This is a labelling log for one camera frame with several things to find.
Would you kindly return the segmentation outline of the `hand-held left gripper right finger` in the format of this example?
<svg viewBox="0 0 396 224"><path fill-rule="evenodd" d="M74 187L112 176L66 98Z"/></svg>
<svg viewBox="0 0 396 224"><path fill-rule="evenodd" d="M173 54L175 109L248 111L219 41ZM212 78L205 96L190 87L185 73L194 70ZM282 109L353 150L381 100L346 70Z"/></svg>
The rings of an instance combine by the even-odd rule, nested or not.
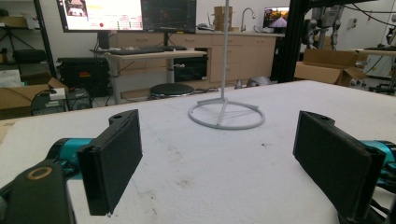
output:
<svg viewBox="0 0 396 224"><path fill-rule="evenodd" d="M341 222L396 222L396 144L357 140L335 121L299 113L293 155Z"/></svg>

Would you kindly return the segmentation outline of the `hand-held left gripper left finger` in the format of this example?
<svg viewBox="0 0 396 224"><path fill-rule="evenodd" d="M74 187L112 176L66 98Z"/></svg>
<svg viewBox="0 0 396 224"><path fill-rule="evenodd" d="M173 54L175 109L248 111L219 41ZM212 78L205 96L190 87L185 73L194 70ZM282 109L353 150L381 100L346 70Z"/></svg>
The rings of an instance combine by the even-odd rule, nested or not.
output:
<svg viewBox="0 0 396 224"><path fill-rule="evenodd" d="M136 109L108 119L95 138L62 138L47 158L60 164L68 178L83 181L90 214L110 215L143 157Z"/></svg>

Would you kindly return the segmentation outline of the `open cardboard box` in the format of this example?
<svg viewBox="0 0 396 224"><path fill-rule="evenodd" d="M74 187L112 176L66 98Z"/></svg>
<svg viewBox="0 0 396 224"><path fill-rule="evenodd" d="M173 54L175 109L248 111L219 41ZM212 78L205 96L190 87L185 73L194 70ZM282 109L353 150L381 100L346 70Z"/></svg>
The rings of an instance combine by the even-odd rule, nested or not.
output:
<svg viewBox="0 0 396 224"><path fill-rule="evenodd" d="M352 80L366 78L358 61L365 57L352 51L307 49L296 63L294 78L349 87Z"/></svg>

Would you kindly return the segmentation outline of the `black round stool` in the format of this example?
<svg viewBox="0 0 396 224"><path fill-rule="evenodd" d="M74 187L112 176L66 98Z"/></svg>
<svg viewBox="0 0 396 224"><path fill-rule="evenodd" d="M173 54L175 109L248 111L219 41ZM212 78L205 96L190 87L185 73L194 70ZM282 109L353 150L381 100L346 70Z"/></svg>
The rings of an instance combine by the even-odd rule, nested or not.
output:
<svg viewBox="0 0 396 224"><path fill-rule="evenodd" d="M149 89L149 96L152 99L165 99L190 95L194 88L181 83L164 83L153 86Z"/></svg>

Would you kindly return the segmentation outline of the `black equipment case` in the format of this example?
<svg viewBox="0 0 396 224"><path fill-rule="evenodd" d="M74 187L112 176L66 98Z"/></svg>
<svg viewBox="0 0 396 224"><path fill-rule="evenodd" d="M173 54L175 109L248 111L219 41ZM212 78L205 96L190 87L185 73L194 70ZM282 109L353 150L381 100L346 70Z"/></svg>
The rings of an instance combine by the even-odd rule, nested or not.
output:
<svg viewBox="0 0 396 224"><path fill-rule="evenodd" d="M91 97L108 95L109 66L104 58L59 58L61 81L69 88L83 88Z"/></svg>

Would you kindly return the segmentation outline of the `wooden standing desk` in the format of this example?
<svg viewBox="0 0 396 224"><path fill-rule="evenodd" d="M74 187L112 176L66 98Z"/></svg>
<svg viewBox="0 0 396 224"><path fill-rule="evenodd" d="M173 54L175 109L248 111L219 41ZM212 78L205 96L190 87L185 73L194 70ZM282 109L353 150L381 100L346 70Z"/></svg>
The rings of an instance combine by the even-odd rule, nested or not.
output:
<svg viewBox="0 0 396 224"><path fill-rule="evenodd" d="M107 54L109 79L116 105L127 91L143 91L156 84L174 83L174 59L204 56L204 51L176 50L136 55Z"/></svg>

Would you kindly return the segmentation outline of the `black keyboard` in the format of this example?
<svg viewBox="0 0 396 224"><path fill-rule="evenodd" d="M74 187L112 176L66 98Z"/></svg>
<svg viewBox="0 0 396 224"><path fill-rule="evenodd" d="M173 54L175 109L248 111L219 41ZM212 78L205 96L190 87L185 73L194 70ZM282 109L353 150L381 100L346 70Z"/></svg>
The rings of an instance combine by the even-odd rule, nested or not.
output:
<svg viewBox="0 0 396 224"><path fill-rule="evenodd" d="M159 53L166 51L174 51L173 48L163 47L143 47L139 49L117 49L110 50L109 53L114 55L136 55L136 54L147 54L147 53Z"/></svg>

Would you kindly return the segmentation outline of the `white metal stand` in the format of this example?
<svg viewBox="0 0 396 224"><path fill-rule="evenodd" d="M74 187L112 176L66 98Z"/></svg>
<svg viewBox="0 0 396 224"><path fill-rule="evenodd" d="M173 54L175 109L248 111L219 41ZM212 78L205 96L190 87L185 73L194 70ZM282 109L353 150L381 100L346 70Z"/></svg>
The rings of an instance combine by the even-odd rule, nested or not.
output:
<svg viewBox="0 0 396 224"><path fill-rule="evenodd" d="M198 101L195 105L193 105L189 109L188 116L192 121L194 121L202 126L206 126L208 128L212 128L212 129L229 130L229 131L248 130L248 129L256 128L256 127L263 125L265 122L265 114L256 105L249 105L249 104L243 104L240 102L233 102L233 101L230 101L225 96L225 81L226 81L227 56L228 56L229 15L230 15L229 1L230 0L225 0L225 9L224 9L225 16L224 16L224 22L223 22L223 52L222 52L222 73L221 73L221 85L220 85L220 98ZM194 116L194 111L202 106L205 106L205 105L221 105L221 109L218 114L218 119L215 123L205 122L205 121L203 121L199 118L196 118ZM225 126L222 124L222 121L224 119L224 115L225 115L228 105L235 105L235 106L240 106L240 107L249 109L252 112L258 114L260 116L260 119L258 121L255 121L252 124L239 125L239 126Z"/></svg>

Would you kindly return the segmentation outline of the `wooden cabinet counter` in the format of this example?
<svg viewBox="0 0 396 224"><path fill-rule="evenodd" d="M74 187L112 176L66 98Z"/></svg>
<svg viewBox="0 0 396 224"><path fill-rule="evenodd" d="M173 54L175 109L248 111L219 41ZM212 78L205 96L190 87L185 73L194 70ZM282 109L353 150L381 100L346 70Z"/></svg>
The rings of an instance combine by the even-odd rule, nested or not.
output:
<svg viewBox="0 0 396 224"><path fill-rule="evenodd" d="M197 32L195 34L172 34L169 36L171 45L183 46L185 50L201 50L205 52L206 76L201 80L191 80L194 87L218 86L222 73L222 32ZM228 34L228 56L226 82L232 84L241 79L251 77L269 77L272 72L276 45L275 35L251 32L230 32Z"/></svg>

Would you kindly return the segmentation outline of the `large computer monitor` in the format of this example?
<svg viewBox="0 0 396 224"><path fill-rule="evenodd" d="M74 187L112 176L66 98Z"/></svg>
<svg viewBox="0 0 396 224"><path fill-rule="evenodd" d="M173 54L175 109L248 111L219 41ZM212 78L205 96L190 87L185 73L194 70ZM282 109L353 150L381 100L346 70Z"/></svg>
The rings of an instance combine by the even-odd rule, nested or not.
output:
<svg viewBox="0 0 396 224"><path fill-rule="evenodd" d="M142 31L140 0L57 0L65 32Z"/></svg>

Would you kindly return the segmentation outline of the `small monitor with sunset picture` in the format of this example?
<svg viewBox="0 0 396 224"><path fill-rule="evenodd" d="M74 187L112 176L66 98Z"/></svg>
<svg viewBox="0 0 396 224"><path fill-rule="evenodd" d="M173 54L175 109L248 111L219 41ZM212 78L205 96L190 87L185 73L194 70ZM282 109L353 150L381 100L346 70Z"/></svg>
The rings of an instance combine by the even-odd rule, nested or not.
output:
<svg viewBox="0 0 396 224"><path fill-rule="evenodd" d="M286 28L289 16L288 7L266 7L263 26L267 28Z"/></svg>

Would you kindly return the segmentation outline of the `black metal shelf rack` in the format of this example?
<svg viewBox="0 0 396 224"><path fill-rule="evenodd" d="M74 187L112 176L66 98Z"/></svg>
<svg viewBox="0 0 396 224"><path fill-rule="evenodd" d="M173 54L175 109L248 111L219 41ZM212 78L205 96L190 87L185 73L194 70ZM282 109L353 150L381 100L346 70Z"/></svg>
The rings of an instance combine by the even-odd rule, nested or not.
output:
<svg viewBox="0 0 396 224"><path fill-rule="evenodd" d="M44 61L20 63L14 51L29 50ZM0 0L0 71L18 69L22 75L48 72L56 77L40 0Z"/></svg>

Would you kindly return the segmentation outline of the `dark computer monitor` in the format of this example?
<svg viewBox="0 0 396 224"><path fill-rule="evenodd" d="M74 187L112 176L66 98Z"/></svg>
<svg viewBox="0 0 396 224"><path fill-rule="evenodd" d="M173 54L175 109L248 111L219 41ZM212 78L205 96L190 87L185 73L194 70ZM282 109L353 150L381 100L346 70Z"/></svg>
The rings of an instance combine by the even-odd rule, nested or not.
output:
<svg viewBox="0 0 396 224"><path fill-rule="evenodd" d="M143 29L146 32L196 32L197 0L141 0Z"/></svg>

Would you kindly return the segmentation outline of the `tall cardboard box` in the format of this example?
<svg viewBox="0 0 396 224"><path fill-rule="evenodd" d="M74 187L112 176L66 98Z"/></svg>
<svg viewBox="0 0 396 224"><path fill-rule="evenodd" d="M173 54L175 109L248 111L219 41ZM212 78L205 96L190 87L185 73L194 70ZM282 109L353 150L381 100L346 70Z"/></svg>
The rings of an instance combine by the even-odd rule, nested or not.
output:
<svg viewBox="0 0 396 224"><path fill-rule="evenodd" d="M214 7L214 27L216 31L223 31L225 20L228 20L229 28L232 27L233 8L229 7L229 14L226 14L226 7Z"/></svg>

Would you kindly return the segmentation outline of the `black metal frame post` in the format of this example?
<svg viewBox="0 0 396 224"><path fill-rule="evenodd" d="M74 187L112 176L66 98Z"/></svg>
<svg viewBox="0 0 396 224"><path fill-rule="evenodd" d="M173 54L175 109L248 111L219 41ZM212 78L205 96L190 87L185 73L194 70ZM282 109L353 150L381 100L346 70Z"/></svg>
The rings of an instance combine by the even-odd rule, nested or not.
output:
<svg viewBox="0 0 396 224"><path fill-rule="evenodd" d="M278 82L294 80L296 62L299 59L304 16L309 11L309 0L290 0L290 13L282 50Z"/></svg>

